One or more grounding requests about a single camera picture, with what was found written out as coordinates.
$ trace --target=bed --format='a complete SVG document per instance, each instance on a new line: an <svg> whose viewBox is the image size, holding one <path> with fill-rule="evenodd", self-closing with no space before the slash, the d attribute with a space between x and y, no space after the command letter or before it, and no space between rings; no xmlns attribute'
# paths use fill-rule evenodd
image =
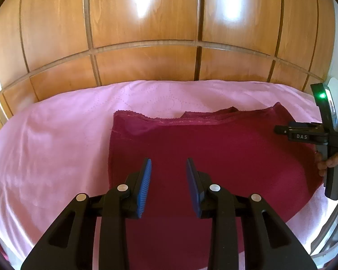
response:
<svg viewBox="0 0 338 270"><path fill-rule="evenodd" d="M296 121L320 121L311 95L263 82L135 81L59 94L30 105L0 131L0 238L24 261L73 196L106 193L117 110L175 118L185 111L214 112L231 106L263 109L278 101ZM323 243L328 232L334 232L323 226L333 214L337 218L335 209L338 202L327 199L321 186L288 221L307 252L314 252L312 243L319 234ZM240 262L244 267L243 254Z"/></svg>

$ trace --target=metal screw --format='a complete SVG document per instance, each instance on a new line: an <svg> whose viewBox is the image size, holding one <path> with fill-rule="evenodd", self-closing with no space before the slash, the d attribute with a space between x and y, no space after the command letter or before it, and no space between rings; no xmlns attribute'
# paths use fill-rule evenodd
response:
<svg viewBox="0 0 338 270"><path fill-rule="evenodd" d="M212 184L212 185L210 185L209 189L211 189L214 192L217 192L217 191L220 190L220 186L216 185L216 184Z"/></svg>
<svg viewBox="0 0 338 270"><path fill-rule="evenodd" d="M119 185L118 186L118 191L124 192L128 189L128 186L125 184Z"/></svg>
<svg viewBox="0 0 338 270"><path fill-rule="evenodd" d="M87 196L83 193L76 196L76 200L79 201L79 202L84 201L86 198L87 198Z"/></svg>
<svg viewBox="0 0 338 270"><path fill-rule="evenodd" d="M258 194L253 194L253 195L251 196L251 199L252 199L253 201L255 201L255 202L259 202L259 201L262 199L262 197L261 197L260 195L258 195Z"/></svg>

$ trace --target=pink bedsheet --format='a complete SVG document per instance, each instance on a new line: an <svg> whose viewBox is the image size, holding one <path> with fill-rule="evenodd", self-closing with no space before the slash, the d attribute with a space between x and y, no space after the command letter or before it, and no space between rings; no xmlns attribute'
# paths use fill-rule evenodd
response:
<svg viewBox="0 0 338 270"><path fill-rule="evenodd" d="M174 118L185 111L214 112L231 106L263 109L278 101L296 121L320 121L312 96L258 82L136 81L59 94L31 105L0 131L0 238L24 260L76 194L106 193L117 110ZM328 206L321 187L288 222L303 244L318 232Z"/></svg>

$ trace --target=wooden wall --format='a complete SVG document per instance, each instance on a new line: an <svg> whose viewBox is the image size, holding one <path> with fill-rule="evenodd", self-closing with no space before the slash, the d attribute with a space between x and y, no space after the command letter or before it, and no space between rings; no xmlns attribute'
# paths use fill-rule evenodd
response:
<svg viewBox="0 0 338 270"><path fill-rule="evenodd" d="M326 79L333 0L6 0L0 101L10 117L76 89L133 80Z"/></svg>

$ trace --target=white das lettering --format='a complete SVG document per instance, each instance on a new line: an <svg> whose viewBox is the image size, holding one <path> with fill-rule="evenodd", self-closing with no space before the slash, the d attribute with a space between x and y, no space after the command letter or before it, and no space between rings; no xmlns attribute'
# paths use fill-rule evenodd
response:
<svg viewBox="0 0 338 270"><path fill-rule="evenodd" d="M308 139L308 135L299 135L297 134L297 139Z"/></svg>

